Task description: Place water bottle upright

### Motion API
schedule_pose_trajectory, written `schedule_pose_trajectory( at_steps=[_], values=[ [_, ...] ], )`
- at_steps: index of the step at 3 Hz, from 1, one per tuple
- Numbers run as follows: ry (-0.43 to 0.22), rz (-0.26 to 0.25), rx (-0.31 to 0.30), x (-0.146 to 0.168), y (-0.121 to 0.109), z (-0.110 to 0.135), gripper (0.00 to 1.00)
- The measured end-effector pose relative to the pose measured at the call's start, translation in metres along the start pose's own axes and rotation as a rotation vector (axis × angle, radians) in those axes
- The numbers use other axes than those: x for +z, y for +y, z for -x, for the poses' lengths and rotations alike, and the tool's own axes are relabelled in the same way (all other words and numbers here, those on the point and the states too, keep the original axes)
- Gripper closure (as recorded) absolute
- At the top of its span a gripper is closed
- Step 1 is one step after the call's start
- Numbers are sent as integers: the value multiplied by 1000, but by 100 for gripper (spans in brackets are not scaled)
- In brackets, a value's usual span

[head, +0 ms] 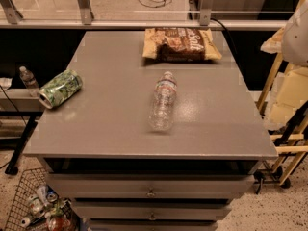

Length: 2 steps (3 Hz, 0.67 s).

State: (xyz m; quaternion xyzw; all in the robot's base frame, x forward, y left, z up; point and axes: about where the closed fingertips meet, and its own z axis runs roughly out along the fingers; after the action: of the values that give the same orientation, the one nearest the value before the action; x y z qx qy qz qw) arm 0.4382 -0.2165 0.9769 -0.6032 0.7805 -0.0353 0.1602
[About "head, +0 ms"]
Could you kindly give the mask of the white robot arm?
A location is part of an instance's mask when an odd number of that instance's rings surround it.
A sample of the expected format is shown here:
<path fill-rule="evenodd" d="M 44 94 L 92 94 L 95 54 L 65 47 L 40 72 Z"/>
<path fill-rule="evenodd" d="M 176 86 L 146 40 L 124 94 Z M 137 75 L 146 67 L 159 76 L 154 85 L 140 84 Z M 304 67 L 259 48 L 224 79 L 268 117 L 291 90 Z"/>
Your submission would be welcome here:
<path fill-rule="evenodd" d="M 286 62 L 308 66 L 308 0 L 288 20 L 281 51 Z"/>

